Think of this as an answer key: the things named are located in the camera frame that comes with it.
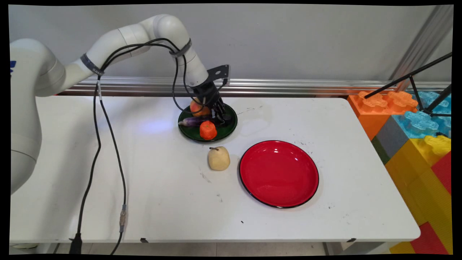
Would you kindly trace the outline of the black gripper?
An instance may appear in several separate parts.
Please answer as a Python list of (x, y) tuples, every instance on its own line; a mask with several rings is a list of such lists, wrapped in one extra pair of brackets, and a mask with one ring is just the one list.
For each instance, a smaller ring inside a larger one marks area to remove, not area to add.
[(197, 86), (189, 86), (199, 101), (208, 108), (212, 108), (212, 119), (216, 126), (224, 126), (232, 120), (232, 115), (226, 112), (219, 88), (213, 81), (205, 81)]

